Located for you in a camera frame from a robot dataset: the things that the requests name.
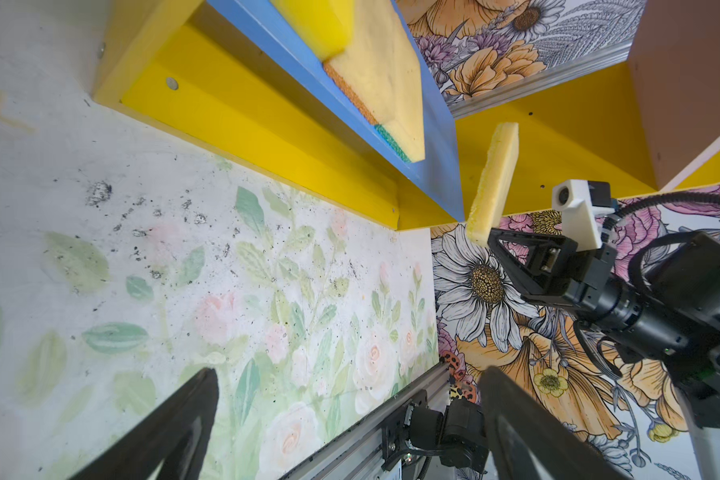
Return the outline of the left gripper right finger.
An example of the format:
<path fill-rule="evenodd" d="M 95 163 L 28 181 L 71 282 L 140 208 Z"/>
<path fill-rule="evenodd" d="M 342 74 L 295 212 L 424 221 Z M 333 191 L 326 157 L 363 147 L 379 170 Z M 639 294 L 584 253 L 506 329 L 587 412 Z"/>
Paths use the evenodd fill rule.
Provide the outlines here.
<path fill-rule="evenodd" d="M 479 380 L 481 408 L 500 479 L 622 479 L 496 367 Z"/>

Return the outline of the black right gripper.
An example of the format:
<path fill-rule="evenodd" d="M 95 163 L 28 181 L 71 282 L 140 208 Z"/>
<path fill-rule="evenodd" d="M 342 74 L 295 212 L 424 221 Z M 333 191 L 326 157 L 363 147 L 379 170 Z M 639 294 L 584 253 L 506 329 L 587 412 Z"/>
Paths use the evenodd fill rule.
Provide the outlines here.
<path fill-rule="evenodd" d="M 657 242 L 677 248 L 647 275 L 635 255 L 629 283 L 611 275 L 572 297 L 571 308 L 625 362 L 660 361 L 694 423 L 720 429 L 720 242 L 704 232 Z M 568 237 L 492 229 L 488 246 L 527 300 L 561 297 L 571 281 L 578 243 Z"/>

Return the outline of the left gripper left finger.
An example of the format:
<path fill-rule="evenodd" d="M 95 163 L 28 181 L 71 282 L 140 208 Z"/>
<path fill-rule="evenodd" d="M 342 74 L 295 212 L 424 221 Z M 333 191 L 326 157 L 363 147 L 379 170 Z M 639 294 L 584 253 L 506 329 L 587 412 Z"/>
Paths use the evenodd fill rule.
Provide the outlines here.
<path fill-rule="evenodd" d="M 216 370 L 203 368 L 75 479 L 197 479 L 219 401 Z"/>

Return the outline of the tan yellow sponge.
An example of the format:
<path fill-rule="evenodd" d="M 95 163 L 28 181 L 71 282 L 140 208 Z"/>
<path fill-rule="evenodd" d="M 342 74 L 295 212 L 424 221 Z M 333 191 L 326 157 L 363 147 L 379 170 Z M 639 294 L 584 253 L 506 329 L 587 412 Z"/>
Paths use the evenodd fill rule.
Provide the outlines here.
<path fill-rule="evenodd" d="M 519 157 L 519 124 L 500 123 L 492 136 L 475 198 L 466 221 L 466 237 L 485 247 L 498 228 Z"/>

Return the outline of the bright yellow square sponge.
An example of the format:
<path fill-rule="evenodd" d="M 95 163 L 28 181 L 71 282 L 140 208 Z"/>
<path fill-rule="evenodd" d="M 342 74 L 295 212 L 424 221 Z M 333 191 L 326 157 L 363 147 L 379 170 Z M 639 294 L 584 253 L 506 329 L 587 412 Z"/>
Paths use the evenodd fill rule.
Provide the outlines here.
<path fill-rule="evenodd" d="M 272 0 L 320 62 L 343 52 L 354 32 L 353 0 Z"/>

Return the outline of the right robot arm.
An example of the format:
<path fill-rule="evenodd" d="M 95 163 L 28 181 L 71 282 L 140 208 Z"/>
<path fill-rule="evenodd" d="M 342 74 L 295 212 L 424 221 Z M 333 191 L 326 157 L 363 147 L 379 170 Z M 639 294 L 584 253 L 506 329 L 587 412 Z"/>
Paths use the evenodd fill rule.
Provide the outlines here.
<path fill-rule="evenodd" d="M 623 374 L 604 353 L 611 343 L 623 362 L 656 360 L 679 390 L 691 421 L 700 472 L 720 479 L 720 242 L 702 231 L 668 234 L 649 249 L 675 251 L 649 273 L 630 261 L 629 278 L 612 271 L 616 251 L 581 251 L 564 236 L 494 229 L 488 246 L 528 302 L 575 316 L 574 332 L 594 365 L 613 380 Z"/>

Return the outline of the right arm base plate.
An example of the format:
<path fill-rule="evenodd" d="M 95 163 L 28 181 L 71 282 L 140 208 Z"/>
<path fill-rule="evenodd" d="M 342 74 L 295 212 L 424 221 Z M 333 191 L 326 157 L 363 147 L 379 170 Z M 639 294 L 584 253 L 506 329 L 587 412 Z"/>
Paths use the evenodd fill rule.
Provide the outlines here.
<path fill-rule="evenodd" d="M 415 408 L 427 407 L 427 393 L 421 389 L 397 407 L 381 425 L 382 470 L 390 472 L 396 465 L 415 465 L 422 456 L 415 453 L 417 447 L 411 440 L 411 422 Z"/>

